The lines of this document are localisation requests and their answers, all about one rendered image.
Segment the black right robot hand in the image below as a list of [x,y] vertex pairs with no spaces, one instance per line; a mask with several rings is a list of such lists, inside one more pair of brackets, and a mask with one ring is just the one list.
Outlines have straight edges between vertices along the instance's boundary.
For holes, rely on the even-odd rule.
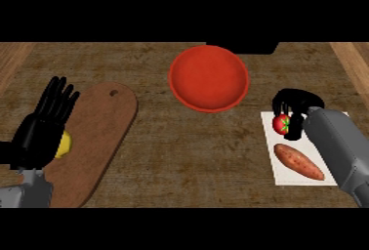
[[299,141],[301,139],[303,115],[309,114],[309,108],[312,106],[325,107],[322,98],[312,92],[290,88],[284,88],[278,91],[273,98],[275,116],[293,112],[290,116],[288,133],[284,135],[284,138],[290,141]]

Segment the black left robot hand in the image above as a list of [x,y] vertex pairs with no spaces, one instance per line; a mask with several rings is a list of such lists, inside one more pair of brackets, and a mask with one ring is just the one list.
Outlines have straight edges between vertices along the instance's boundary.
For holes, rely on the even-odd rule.
[[12,170],[40,170],[53,160],[79,97],[67,78],[53,76],[12,141],[0,141],[0,164]]

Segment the red tomato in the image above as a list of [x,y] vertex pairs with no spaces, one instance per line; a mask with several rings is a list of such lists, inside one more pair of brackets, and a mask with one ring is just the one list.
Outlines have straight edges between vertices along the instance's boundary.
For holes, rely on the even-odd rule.
[[290,116],[287,114],[281,114],[273,119],[273,129],[279,135],[288,134],[290,129]]

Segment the red bowl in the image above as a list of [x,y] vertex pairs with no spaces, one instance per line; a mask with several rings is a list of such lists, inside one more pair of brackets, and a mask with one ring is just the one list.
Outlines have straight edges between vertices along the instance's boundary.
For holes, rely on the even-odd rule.
[[214,45],[195,46],[179,54],[167,81],[180,103],[206,113],[232,109],[248,94],[245,63],[229,50]]

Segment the white placemat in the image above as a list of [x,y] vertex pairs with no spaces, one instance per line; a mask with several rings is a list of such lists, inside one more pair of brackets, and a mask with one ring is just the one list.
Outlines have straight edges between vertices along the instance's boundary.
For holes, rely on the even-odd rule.
[[[331,170],[327,166],[325,160],[321,156],[321,153],[310,142],[306,134],[301,134],[301,139],[299,141],[288,141],[281,134],[276,133],[273,129],[273,118],[275,113],[272,111],[262,112],[262,121],[265,127],[268,148],[270,154],[272,168],[275,173],[275,182],[278,186],[335,186],[337,181],[331,174]],[[278,160],[275,154],[275,145],[285,144],[294,147],[313,161],[313,163],[321,168],[325,179],[322,181],[313,180],[299,174],[296,171],[288,169],[281,161]]]

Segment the yellow lemon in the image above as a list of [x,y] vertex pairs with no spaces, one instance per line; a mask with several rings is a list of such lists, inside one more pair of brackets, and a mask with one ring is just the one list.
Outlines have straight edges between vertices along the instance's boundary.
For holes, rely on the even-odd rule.
[[71,148],[73,148],[73,136],[68,132],[64,132],[55,157],[62,158],[70,153]]

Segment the brown wooden cutting board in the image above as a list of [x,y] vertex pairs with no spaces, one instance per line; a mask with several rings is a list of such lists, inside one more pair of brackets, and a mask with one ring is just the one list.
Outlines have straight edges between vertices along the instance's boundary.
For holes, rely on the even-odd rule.
[[25,207],[82,207],[95,192],[138,113],[138,98],[117,82],[82,93],[65,125],[70,152],[36,172]]

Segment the orange sweet potato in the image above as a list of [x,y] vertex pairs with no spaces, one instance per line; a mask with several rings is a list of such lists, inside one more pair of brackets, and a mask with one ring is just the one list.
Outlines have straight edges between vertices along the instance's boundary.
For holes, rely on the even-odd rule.
[[312,180],[322,181],[325,174],[300,150],[285,144],[275,145],[275,154],[282,165],[296,173],[310,178]]

